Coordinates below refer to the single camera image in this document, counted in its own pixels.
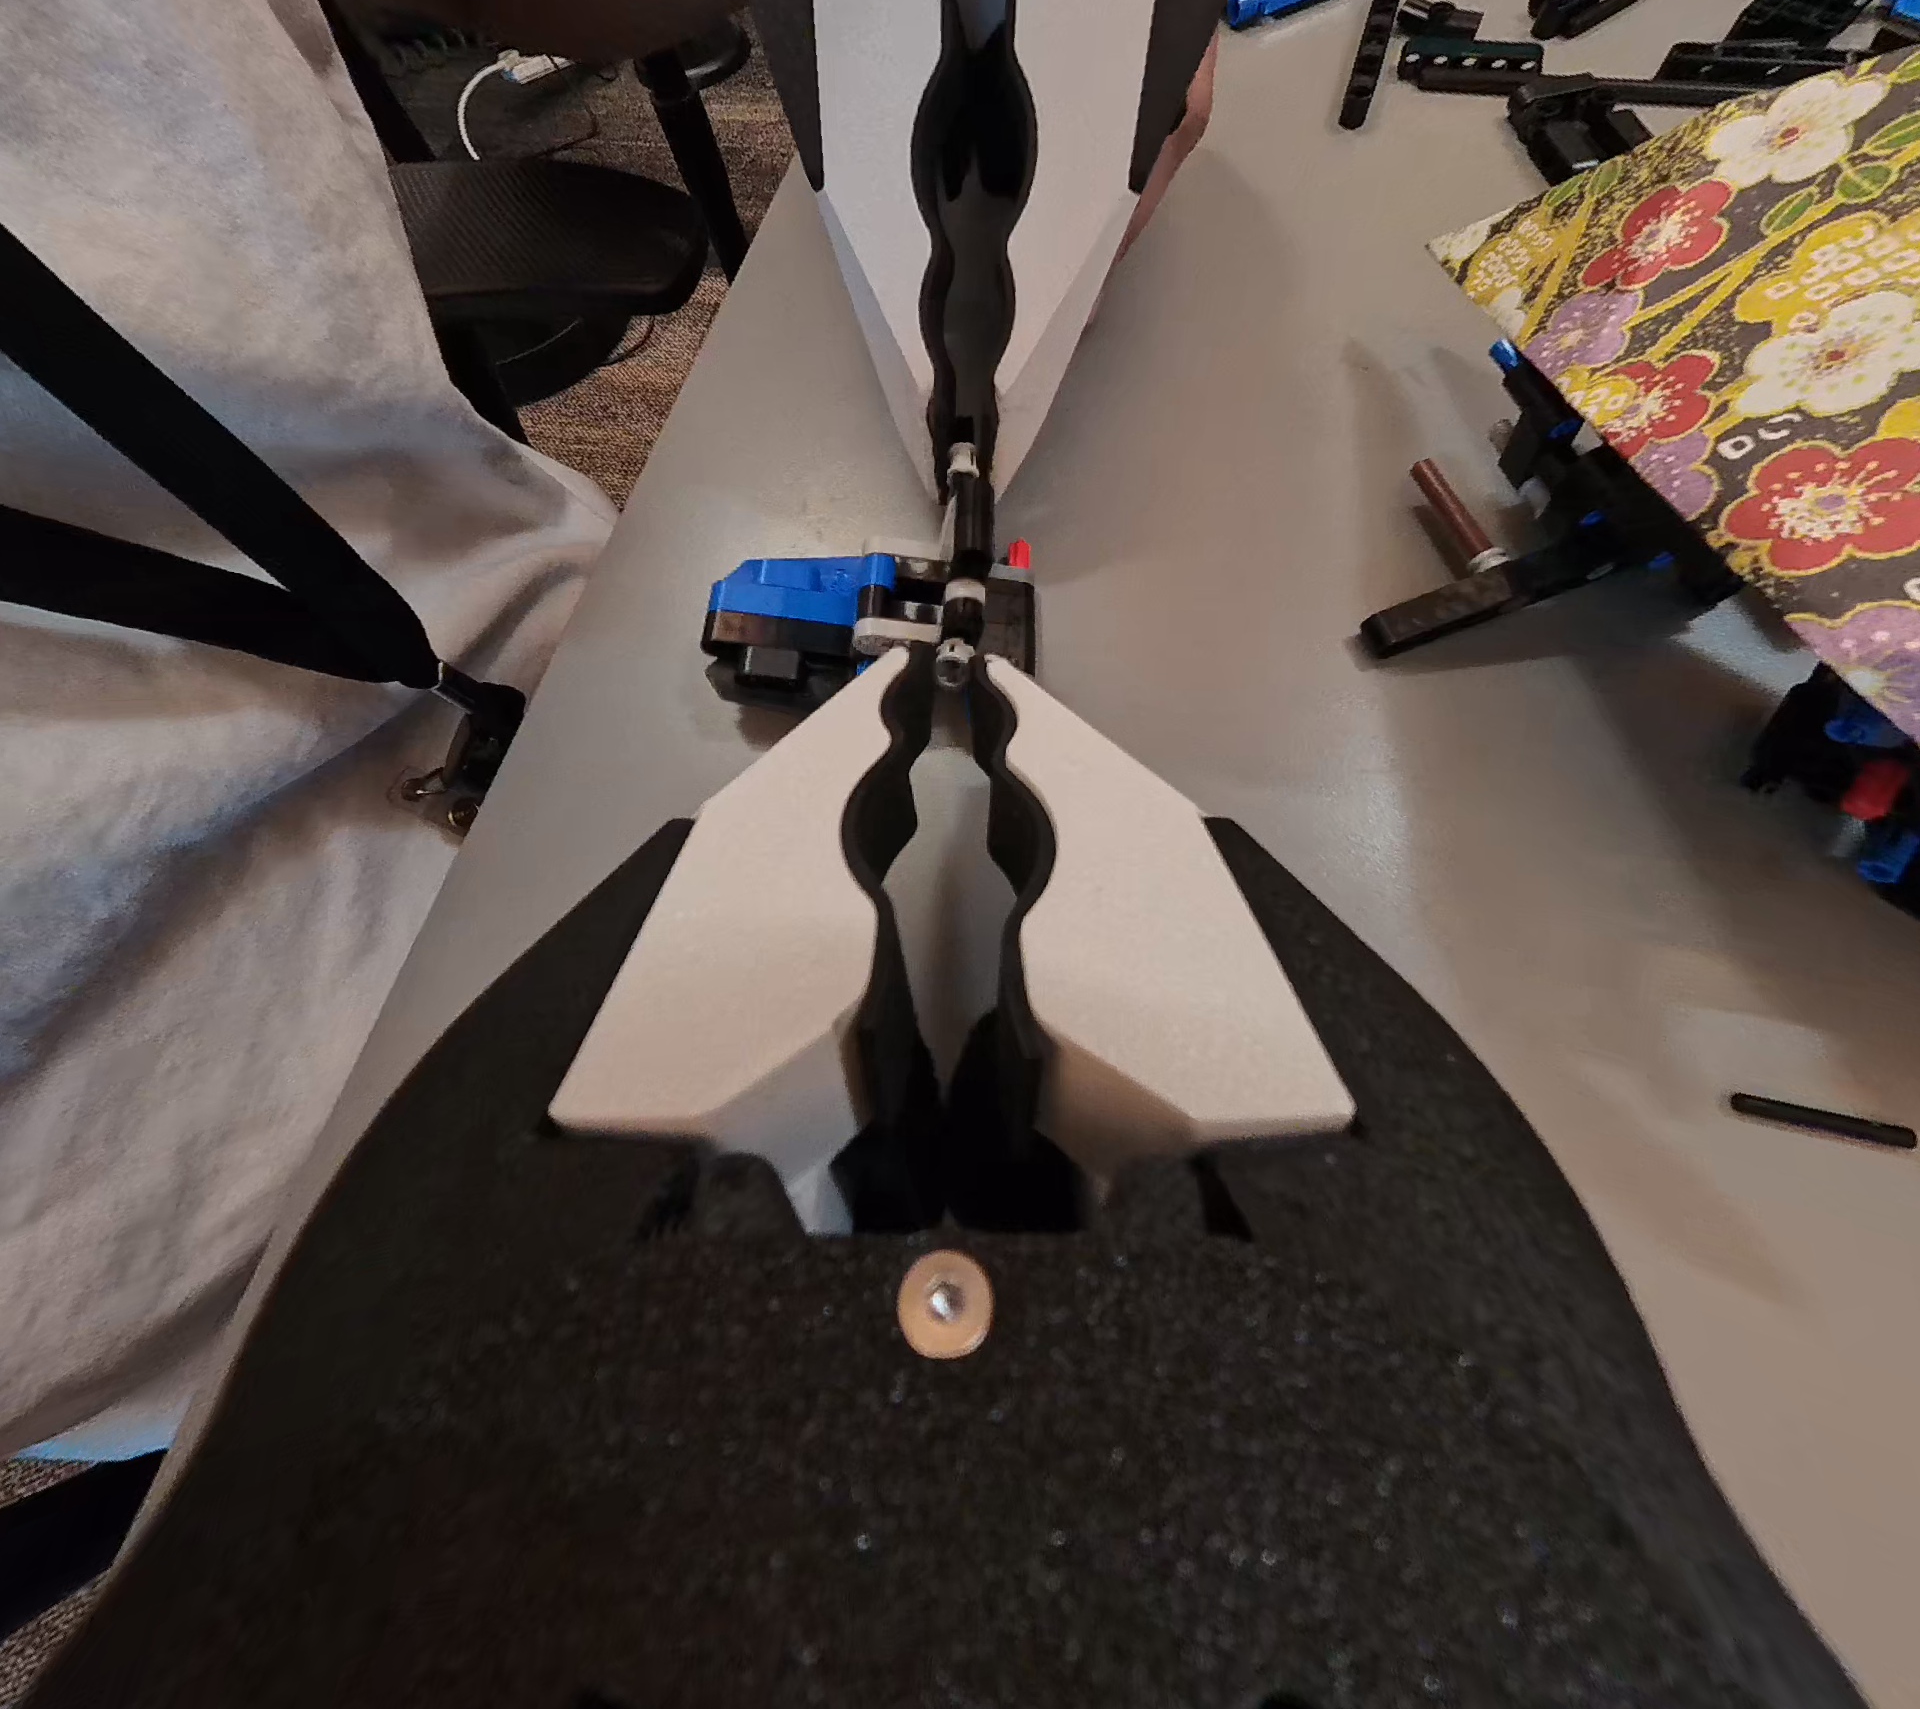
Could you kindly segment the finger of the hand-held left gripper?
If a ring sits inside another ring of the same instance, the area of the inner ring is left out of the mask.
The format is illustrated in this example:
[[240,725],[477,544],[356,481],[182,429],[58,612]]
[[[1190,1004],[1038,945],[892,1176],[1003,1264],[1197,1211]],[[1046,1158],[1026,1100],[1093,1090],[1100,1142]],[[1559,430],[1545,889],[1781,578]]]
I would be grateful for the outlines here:
[[940,161],[967,36],[958,0],[814,0],[823,220],[882,401],[929,497],[946,488],[956,250]]
[[992,472],[1018,472],[1139,208],[1132,158],[1158,0],[999,0],[1018,184],[988,201]]

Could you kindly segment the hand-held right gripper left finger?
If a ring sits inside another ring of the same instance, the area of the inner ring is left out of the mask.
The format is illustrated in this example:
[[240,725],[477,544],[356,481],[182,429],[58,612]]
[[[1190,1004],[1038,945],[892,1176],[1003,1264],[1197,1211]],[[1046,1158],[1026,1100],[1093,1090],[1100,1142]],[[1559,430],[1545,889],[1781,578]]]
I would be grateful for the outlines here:
[[888,649],[698,810],[551,1101],[560,1133],[756,1155],[807,1233],[853,1233],[832,1161],[875,1114],[853,1032],[879,910],[843,824],[915,667]]

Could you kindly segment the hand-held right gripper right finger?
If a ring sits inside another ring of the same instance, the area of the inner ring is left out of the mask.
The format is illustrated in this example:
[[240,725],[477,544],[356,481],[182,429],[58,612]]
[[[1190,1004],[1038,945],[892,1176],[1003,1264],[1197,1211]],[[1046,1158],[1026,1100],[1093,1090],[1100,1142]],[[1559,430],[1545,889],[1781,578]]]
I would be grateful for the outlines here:
[[1337,1075],[1221,824],[1015,667],[971,687],[997,1004],[949,1079],[949,1212],[1072,1233],[1129,1168],[1343,1133]]

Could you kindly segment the blue and black lego assembly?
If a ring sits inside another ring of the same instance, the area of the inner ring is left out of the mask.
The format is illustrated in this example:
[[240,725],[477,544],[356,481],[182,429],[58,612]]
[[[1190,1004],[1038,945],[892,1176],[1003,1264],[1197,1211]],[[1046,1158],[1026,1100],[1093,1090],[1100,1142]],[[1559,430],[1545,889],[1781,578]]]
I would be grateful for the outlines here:
[[750,559],[707,598],[712,689],[738,709],[814,714],[895,644],[939,644],[949,562],[936,544]]

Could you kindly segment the black lego axle with connectors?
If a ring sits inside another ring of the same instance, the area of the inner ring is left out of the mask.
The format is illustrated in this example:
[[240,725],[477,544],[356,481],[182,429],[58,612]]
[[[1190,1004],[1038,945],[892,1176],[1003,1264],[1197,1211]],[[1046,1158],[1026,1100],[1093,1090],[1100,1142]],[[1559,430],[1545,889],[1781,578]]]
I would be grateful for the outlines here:
[[979,429],[971,417],[956,417],[949,429],[945,502],[949,563],[932,674],[958,695],[982,652],[997,563],[993,429]]

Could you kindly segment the black lego axle rod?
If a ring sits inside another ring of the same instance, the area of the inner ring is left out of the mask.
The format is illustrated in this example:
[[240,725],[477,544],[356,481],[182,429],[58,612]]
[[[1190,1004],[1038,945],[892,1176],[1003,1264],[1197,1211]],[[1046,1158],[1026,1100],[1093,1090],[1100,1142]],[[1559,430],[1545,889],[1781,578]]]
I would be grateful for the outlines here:
[[1848,1142],[1891,1153],[1918,1153],[1918,1130],[1896,1122],[1845,1117],[1831,1108],[1812,1108],[1794,1100],[1758,1096],[1742,1090],[1730,1093],[1727,1108],[1745,1122],[1762,1122],[1769,1128],[1787,1128],[1830,1142]]

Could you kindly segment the black office chair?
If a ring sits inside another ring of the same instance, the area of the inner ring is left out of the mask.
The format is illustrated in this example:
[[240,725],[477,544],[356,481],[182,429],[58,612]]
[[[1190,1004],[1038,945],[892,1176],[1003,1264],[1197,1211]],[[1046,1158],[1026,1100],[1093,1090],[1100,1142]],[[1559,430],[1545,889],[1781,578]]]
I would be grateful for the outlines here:
[[750,35],[637,62],[682,187],[563,157],[440,158],[338,0],[318,0],[372,119],[448,376],[524,442],[520,409],[605,366],[632,323],[682,309],[707,265],[735,279],[750,237],[702,83],[732,79]]

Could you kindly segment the person in white shirt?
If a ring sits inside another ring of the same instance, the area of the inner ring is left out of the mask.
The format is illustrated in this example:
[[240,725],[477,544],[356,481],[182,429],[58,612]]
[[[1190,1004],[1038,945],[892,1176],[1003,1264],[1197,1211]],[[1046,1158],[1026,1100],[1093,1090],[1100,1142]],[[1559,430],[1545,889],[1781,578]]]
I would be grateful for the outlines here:
[[[3,0],[3,226],[481,677],[614,510],[454,386],[318,0]],[[444,702],[3,613],[3,1454],[182,1420],[454,843]]]

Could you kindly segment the floral patterned paper sheet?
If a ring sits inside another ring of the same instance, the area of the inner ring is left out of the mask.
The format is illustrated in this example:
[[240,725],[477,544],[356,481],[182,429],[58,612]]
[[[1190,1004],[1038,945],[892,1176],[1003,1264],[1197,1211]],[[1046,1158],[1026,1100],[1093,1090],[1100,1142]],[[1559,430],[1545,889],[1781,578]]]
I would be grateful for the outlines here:
[[1698,112],[1430,257],[1918,735],[1918,51]]

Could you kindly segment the black lego frame with brown axle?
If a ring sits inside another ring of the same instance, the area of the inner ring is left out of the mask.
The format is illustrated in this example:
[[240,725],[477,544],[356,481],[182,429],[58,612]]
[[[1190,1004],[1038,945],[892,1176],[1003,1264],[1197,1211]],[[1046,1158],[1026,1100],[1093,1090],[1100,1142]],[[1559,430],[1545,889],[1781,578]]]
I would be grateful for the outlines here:
[[1493,620],[1519,617],[1617,571],[1667,581],[1694,612],[1741,594],[1741,576],[1509,340],[1493,345],[1512,420],[1500,469],[1538,520],[1543,538],[1512,549],[1495,542],[1434,462],[1409,481],[1455,576],[1434,591],[1365,617],[1357,644],[1393,660]]

